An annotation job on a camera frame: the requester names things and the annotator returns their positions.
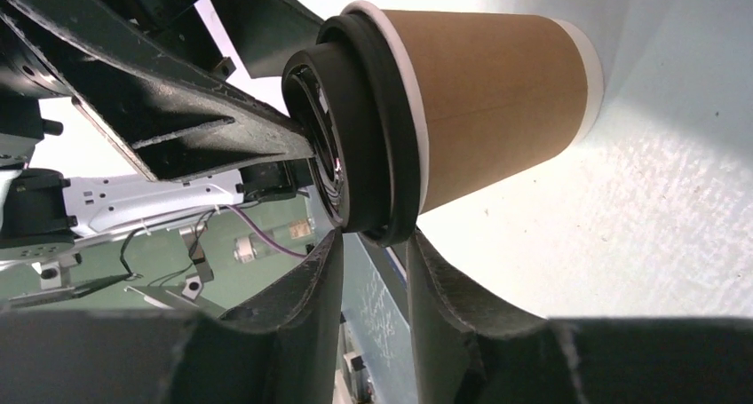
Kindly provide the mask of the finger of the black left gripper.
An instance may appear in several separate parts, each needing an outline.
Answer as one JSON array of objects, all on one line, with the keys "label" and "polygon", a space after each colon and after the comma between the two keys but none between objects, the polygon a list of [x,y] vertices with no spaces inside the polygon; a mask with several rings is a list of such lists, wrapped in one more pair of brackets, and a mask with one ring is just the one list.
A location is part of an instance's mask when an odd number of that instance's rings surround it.
[{"label": "finger of the black left gripper", "polygon": [[298,0],[211,0],[252,78],[281,75],[289,58],[315,43],[323,19]]},{"label": "finger of the black left gripper", "polygon": [[153,181],[309,158],[302,128],[231,85],[199,0],[1,0],[2,27]]}]

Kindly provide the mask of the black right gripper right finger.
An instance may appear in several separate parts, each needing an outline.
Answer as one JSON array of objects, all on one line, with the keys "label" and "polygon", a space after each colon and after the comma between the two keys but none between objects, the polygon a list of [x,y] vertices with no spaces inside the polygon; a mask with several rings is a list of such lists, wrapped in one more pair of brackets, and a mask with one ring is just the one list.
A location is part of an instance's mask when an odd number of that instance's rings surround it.
[{"label": "black right gripper right finger", "polygon": [[542,318],[452,266],[425,235],[408,242],[408,306],[422,403],[540,403],[527,336]]}]

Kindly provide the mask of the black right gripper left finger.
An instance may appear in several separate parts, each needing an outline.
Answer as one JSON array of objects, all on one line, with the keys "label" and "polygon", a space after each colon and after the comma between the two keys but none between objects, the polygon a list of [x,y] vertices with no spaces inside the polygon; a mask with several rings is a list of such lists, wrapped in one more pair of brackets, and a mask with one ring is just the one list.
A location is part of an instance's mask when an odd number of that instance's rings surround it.
[{"label": "black right gripper left finger", "polygon": [[343,234],[333,229],[298,266],[221,315],[245,335],[222,402],[332,401],[343,279]]}]

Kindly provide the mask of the black plastic cup lid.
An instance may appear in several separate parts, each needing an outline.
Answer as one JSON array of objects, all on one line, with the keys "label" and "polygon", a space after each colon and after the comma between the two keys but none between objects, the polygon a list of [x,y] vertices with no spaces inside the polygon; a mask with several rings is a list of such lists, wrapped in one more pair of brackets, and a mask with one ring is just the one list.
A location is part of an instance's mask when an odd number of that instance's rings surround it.
[{"label": "black plastic cup lid", "polygon": [[386,37],[364,12],[331,17],[294,53],[281,90],[313,148],[313,183],[333,226],[386,247],[419,212],[419,147]]}]

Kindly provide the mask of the brown paper cup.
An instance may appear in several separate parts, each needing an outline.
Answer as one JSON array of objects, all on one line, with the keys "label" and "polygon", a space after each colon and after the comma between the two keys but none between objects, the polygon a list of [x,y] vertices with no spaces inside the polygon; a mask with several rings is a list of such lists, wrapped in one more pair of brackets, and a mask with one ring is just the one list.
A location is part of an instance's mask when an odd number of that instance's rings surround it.
[{"label": "brown paper cup", "polygon": [[345,12],[376,26],[399,69],[416,130],[420,213],[552,159],[598,117],[602,65],[570,22],[366,1]]}]

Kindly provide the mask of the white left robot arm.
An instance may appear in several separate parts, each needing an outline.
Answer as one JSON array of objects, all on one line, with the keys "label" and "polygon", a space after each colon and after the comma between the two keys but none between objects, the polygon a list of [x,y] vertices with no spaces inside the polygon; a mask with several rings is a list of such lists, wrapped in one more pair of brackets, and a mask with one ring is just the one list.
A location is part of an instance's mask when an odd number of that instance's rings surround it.
[{"label": "white left robot arm", "polygon": [[64,181],[70,228],[86,240],[299,196],[313,153],[302,129],[228,78],[280,75],[320,24],[298,0],[1,0],[35,96],[69,96],[134,169]]}]

